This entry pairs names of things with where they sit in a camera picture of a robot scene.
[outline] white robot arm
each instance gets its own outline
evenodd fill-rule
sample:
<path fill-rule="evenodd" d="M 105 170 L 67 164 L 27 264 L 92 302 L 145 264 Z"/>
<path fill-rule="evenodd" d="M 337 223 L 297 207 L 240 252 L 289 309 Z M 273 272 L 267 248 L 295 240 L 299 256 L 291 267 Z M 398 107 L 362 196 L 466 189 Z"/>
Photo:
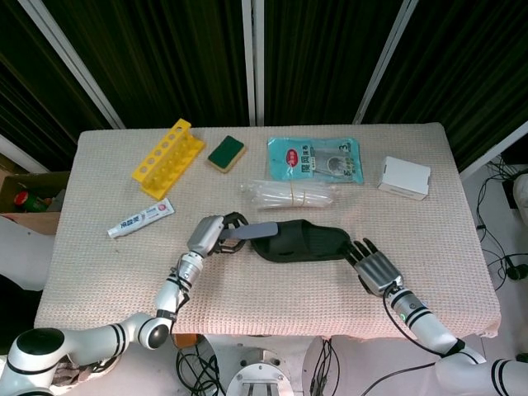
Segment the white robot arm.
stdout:
<path fill-rule="evenodd" d="M 366 291 L 383 298 L 387 314 L 388 302 L 420 345 L 441 357 L 435 368 L 443 388 L 453 394 L 528 394 L 526 363 L 506 360 L 486 362 L 479 353 L 451 334 L 422 301 L 403 286 L 402 274 L 371 241 L 363 241 L 346 245 L 346 260 L 357 271 Z"/>
<path fill-rule="evenodd" d="M 53 396 L 49 386 L 59 360 L 66 355 L 72 362 L 86 365 L 122 354 L 131 342 L 148 349 L 160 347 L 176 322 L 178 311 L 189 300 L 188 293 L 200 275 L 204 258 L 213 252 L 236 252 L 243 246 L 243 240 L 233 247 L 224 246 L 221 237 L 229 224 L 237 228 L 241 223 L 248 224 L 240 214 L 201 220 L 187 243 L 189 252 L 171 269 L 156 297 L 155 318 L 136 313 L 123 322 L 101 328 L 82 331 L 37 328 L 21 334 L 13 342 L 0 377 L 0 396 Z M 366 291 L 383 298 L 387 312 L 389 303 L 416 335 L 420 346 L 441 357 L 436 363 L 436 376 L 444 388 L 455 394 L 527 394 L 526 363 L 505 360 L 487 363 L 453 336 L 403 286 L 402 274 L 372 242 L 364 239 L 364 243 L 348 243 L 343 254 Z"/>
<path fill-rule="evenodd" d="M 156 317 L 135 313 L 123 322 L 82 331 L 36 328 L 22 333 L 14 342 L 0 377 L 1 396 L 53 395 L 49 391 L 59 360 L 68 358 L 87 365 L 119 356 L 131 342 L 147 349 L 160 347 L 177 320 L 178 311 L 189 300 L 189 290 L 212 252 L 236 252 L 242 247 L 223 247 L 219 237 L 228 224 L 238 227 L 247 221 L 240 214 L 202 219 L 191 235 L 177 266 L 156 297 Z"/>

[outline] white box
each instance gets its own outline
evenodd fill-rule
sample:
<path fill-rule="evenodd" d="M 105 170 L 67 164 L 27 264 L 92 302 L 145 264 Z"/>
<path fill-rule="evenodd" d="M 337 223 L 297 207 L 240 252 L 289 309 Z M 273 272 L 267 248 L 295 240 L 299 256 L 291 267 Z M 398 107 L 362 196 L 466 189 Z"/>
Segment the white box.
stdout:
<path fill-rule="evenodd" d="M 378 188 L 414 200 L 423 200 L 429 193 L 431 169 L 393 157 L 386 157 L 382 165 Z"/>

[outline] yellow test tube rack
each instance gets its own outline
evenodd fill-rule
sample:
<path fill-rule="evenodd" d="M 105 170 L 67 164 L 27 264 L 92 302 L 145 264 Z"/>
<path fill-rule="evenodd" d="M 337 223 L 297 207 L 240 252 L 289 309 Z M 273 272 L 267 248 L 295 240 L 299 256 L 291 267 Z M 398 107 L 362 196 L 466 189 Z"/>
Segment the yellow test tube rack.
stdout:
<path fill-rule="evenodd" d="M 205 143 L 195 138 L 190 129 L 190 123 L 178 120 L 132 173 L 132 178 L 139 182 L 141 190 L 155 200 L 165 198 L 192 160 L 205 147 Z"/>

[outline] white toothpaste tube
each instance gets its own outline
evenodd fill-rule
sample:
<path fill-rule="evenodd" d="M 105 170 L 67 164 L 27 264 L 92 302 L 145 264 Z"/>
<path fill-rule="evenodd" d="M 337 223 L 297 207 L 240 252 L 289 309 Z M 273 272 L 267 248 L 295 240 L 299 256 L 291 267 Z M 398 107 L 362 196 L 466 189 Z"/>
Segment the white toothpaste tube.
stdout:
<path fill-rule="evenodd" d="M 174 209 L 168 198 L 159 201 L 156 205 L 152 205 L 138 214 L 130 216 L 128 219 L 121 221 L 114 228 L 108 230 L 110 238 L 123 237 L 129 233 L 133 233 L 137 229 L 143 228 L 156 220 L 165 216 L 172 215 Z"/>

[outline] table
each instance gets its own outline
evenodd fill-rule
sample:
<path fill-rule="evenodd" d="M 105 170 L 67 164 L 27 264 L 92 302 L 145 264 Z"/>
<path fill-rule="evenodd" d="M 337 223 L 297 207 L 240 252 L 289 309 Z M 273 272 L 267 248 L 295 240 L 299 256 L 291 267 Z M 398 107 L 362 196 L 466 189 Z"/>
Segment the table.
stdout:
<path fill-rule="evenodd" d="M 89 328 L 137 311 L 154 296 L 186 240 L 207 215 L 243 213 L 250 222 L 307 219 L 370 238 L 400 269 L 406 286 L 458 337 L 495 336 L 497 296 L 483 259 L 445 131 L 440 124 L 204 128 L 204 151 L 170 190 L 176 213 L 123 238 L 106 231 L 150 206 L 130 174 L 167 130 L 98 130 L 81 135 L 64 202 L 37 327 Z M 247 145 L 221 174 L 206 157 L 230 134 Z M 256 210 L 240 192 L 266 177 L 271 136 L 352 136 L 365 184 L 342 185 L 331 208 Z M 431 167 L 430 194 L 415 201 L 377 190 L 385 156 Z M 277 264 L 249 246 L 205 261 L 175 332 L 398 337 L 381 300 L 368 295 L 345 262 Z"/>

